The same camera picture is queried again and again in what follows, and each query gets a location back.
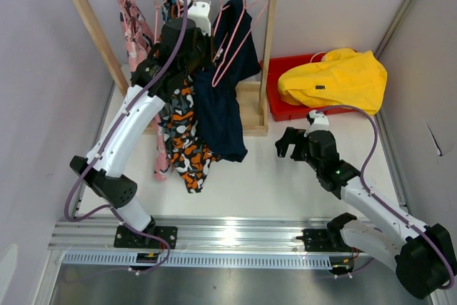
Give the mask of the navy blue shorts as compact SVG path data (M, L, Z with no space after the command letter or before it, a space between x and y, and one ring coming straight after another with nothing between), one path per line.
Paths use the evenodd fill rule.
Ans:
M213 28L216 30L214 46L219 49L224 37L230 39L233 29L242 12L242 0L229 0L225 10L219 15ZM216 60L216 65L203 71L197 71L194 81L196 116L200 123L200 133L210 150L222 159L241 162L247 155L243 142L243 127L239 105L236 99L236 86L240 81L255 76L261 71L253 42L251 28L252 17L246 11L237 34L232 42L224 70L234 52L237 52L232 63L221 78L217 87L211 82L223 54Z

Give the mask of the pink hanger of navy shorts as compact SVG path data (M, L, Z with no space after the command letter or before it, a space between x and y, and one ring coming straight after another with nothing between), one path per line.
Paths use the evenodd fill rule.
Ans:
M235 55L237 54L237 52L234 52L233 53L233 56L231 57L230 61L226 64L226 66L224 67L224 70L221 71L221 67L225 64L225 61L226 61L226 57L227 57L227 54L229 53L229 50L231 48L231 45L232 45L232 42L237 34L237 31L238 31L238 28L242 22L242 18L246 12L246 9L247 9L247 4L246 4L246 0L242 0L242 4L243 4L243 8L242 8L242 12L238 18L238 21L235 25L235 28L233 29L233 32L232 32L232 35L230 37L230 39L227 41L226 43L226 46L224 46L224 43L226 42L226 37L224 37L223 41L222 41L222 44L221 44L221 47L219 48L216 56L220 56L221 54L223 54L223 57L222 57L222 60L219 64L219 66L217 67L217 70L214 74L214 77L212 79L212 82L211 82L211 85L212 87L217 87L217 85L219 84L221 78L224 76L224 74L226 73L226 70L229 68L230 64L232 63L233 61L233 58L235 57Z

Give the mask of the blue orange patterned shorts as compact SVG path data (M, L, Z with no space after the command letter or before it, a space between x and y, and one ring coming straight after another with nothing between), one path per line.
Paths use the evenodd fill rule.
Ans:
M182 9L182 0L164 0L164 4L161 7L163 24L180 17Z

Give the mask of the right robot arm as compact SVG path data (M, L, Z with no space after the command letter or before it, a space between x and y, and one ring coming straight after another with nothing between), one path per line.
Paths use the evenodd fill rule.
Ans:
M360 211L368 227L354 215L331 221L326 242L334 250L357 248L391 269L403 288L417 299L447 290L456 282L456 255L449 231L428 225L369 186L361 172L340 158L329 130L307 132L288 127L275 143L279 157L292 146L291 158L306 162L321 187Z

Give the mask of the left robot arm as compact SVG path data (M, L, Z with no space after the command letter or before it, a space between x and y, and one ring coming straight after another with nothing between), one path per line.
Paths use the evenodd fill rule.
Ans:
M211 54L211 38L194 20L175 18L165 23L160 42L132 74L124 102L106 133L92 150L74 156L69 164L79 181L130 227L130 240L138 247L154 242L154 219L140 204L137 184L123 174L126 162L155 115L192 72L211 62Z

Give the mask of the orange grey camouflage shorts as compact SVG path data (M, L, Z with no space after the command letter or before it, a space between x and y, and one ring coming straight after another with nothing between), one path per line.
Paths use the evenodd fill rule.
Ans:
M167 157L190 194L203 190L211 164L221 160L201 136L194 96L194 80L187 76L159 113Z

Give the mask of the yellow shorts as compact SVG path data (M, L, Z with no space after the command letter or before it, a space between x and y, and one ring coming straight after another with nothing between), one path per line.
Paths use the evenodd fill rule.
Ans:
M282 73L277 90L293 106L350 105L374 115L381 109L387 81L388 72L372 51L344 48Z

